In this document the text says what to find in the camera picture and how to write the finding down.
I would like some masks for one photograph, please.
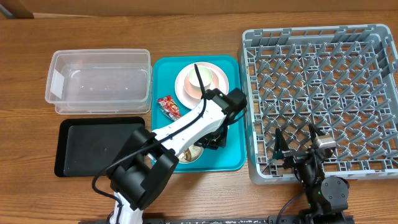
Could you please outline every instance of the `small robot arm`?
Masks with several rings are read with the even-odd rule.
[[[123,204],[121,207],[116,202],[109,223],[141,224],[143,210],[162,193],[178,164],[178,156],[192,144],[210,149],[225,147],[228,126],[237,121],[236,116],[246,104],[246,95],[237,88],[227,95],[218,89],[207,90],[197,107],[172,124],[151,133],[144,127],[136,129],[114,161],[151,144],[156,147],[107,171],[114,196]],[[190,124],[204,106],[203,115]],[[171,134],[172,138],[161,142]],[[144,164],[143,156],[155,161],[152,168]]]
[[[306,151],[290,150],[280,129],[275,131],[272,159],[282,159],[284,169],[294,170],[310,206],[299,212],[294,224],[354,224],[353,217],[345,216],[343,213],[348,208],[347,180],[332,176],[325,178],[322,169],[322,163],[336,150],[336,141],[330,135],[321,132],[314,124],[309,124],[308,127],[312,145]],[[276,224],[281,223],[282,212],[283,209]]]

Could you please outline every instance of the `white plate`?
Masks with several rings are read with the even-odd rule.
[[[217,75],[219,83],[218,83],[218,89],[224,93],[228,94],[229,91],[229,83],[228,83],[228,78],[225,75],[225,72],[222,71],[218,66],[213,65],[212,63],[208,62],[196,62],[192,63],[190,65],[187,65],[185,68],[183,68],[180,73],[177,75],[177,78],[175,79],[175,85],[174,85],[174,90],[175,94],[178,98],[178,100],[182,103],[182,105],[186,106],[189,109],[194,109],[194,107],[199,104],[200,100],[197,100],[185,91],[184,89],[184,79],[185,76],[188,75],[189,71],[194,67],[194,64],[197,65],[203,65],[208,67],[213,75]]]

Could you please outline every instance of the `white label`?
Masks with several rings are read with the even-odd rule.
[[[63,75],[61,75],[61,73],[59,73],[57,70],[54,69],[54,73],[52,75],[50,91],[60,99],[62,99],[64,79],[65,79],[65,77],[63,77]]]

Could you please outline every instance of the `dish rack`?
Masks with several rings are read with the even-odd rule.
[[[387,26],[247,30],[238,57],[254,183],[297,181],[271,160],[275,129],[291,149],[306,150],[309,123],[337,142],[326,176],[398,178],[398,56]]]

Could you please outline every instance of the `wood grain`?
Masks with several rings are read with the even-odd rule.
[[[395,0],[8,0],[20,2],[33,14],[82,16],[199,15],[229,13],[397,10]]]
[[[91,178],[53,173],[59,125],[79,117],[60,116],[44,100],[55,51],[148,49],[153,65],[177,55],[236,57],[246,29],[373,23],[398,36],[397,11],[0,21],[0,223],[76,223],[104,219],[113,209],[113,201],[92,191]],[[150,128],[150,114],[142,116]],[[350,184],[347,214],[356,223],[398,223],[398,180]],[[105,178],[99,187],[110,191]],[[255,185],[247,165],[236,172],[174,174],[145,216],[267,217],[299,191],[299,185]],[[285,212],[306,204],[301,198]]]

